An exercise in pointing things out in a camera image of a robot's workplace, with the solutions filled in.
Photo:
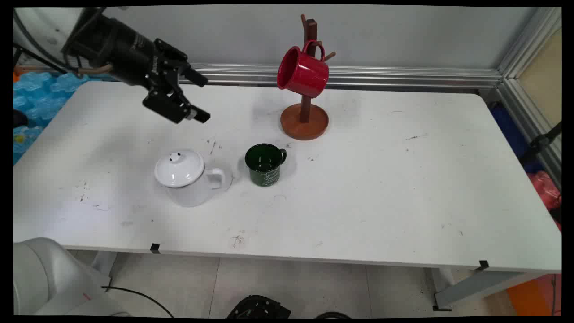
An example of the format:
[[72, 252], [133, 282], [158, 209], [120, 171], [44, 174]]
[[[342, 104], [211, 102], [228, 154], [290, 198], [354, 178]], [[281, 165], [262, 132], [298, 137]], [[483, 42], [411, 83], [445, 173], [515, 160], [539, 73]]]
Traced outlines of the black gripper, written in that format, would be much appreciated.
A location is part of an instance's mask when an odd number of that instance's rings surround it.
[[82, 57], [92, 68], [111, 65], [115, 79], [149, 91], [142, 104], [173, 123], [194, 119], [206, 123], [211, 115], [191, 104], [182, 92], [173, 91], [180, 76], [203, 87], [209, 80], [188, 62], [187, 54], [155, 39], [151, 41], [102, 10], [82, 10], [63, 46], [63, 55]]

